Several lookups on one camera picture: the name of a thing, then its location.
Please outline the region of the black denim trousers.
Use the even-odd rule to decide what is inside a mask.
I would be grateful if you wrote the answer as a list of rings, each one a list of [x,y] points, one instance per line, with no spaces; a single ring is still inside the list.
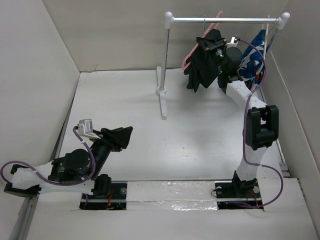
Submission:
[[[221,32],[218,29],[212,29],[205,37],[197,37],[198,46],[191,56],[186,60],[190,65],[183,71],[188,75],[187,89],[197,92],[200,85],[208,88],[219,75],[217,65],[212,58],[205,53],[205,48],[215,42],[222,40]]]

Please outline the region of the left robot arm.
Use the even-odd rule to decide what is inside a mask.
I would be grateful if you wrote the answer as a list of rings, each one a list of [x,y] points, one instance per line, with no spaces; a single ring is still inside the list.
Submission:
[[[101,170],[110,153],[128,147],[133,127],[97,131],[80,122],[72,131],[83,148],[37,167],[22,161],[9,162],[12,180],[6,182],[3,191],[22,198],[54,192],[82,193],[102,199],[109,197],[112,179]]]

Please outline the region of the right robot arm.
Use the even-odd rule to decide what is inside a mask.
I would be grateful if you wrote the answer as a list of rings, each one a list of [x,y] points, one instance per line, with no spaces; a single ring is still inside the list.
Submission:
[[[204,55],[218,69],[218,86],[244,112],[242,159],[229,182],[216,182],[215,195],[220,199],[241,199],[257,187],[257,171],[262,158],[279,136],[279,109],[267,105],[246,86],[238,69],[242,52],[228,46],[226,40],[196,39]]]

